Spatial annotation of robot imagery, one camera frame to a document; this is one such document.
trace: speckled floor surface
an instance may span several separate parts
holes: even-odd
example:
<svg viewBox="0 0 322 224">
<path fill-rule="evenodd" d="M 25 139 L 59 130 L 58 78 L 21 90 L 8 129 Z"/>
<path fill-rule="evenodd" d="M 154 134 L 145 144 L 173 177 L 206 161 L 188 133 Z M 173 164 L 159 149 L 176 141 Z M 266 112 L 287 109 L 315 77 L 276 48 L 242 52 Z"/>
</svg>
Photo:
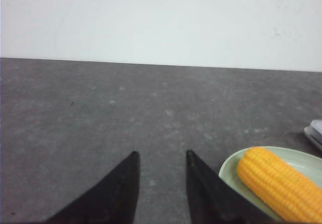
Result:
<svg viewBox="0 0 322 224">
<path fill-rule="evenodd" d="M 320 156 L 322 73 L 2 59 L 2 221 L 50 217 L 131 151 L 135 223 L 189 223 L 185 151 L 218 172 L 253 145 Z"/>
</svg>

